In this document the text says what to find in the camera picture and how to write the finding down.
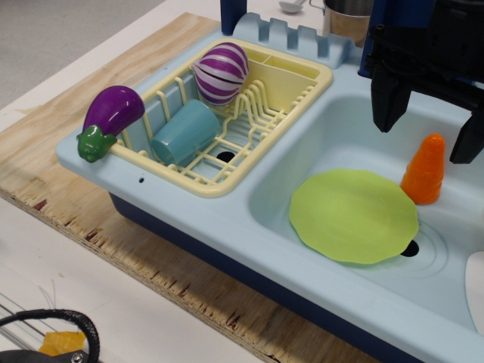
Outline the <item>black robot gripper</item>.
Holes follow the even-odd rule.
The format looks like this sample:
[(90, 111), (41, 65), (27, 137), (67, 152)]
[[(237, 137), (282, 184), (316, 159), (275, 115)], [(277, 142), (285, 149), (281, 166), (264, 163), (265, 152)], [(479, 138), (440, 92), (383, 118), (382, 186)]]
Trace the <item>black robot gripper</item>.
[(391, 1), (407, 22), (382, 20), (370, 28), (365, 67), (371, 77), (374, 124), (389, 132), (405, 114), (413, 91), (472, 112), (451, 152), (469, 164), (483, 150), (483, 3)]

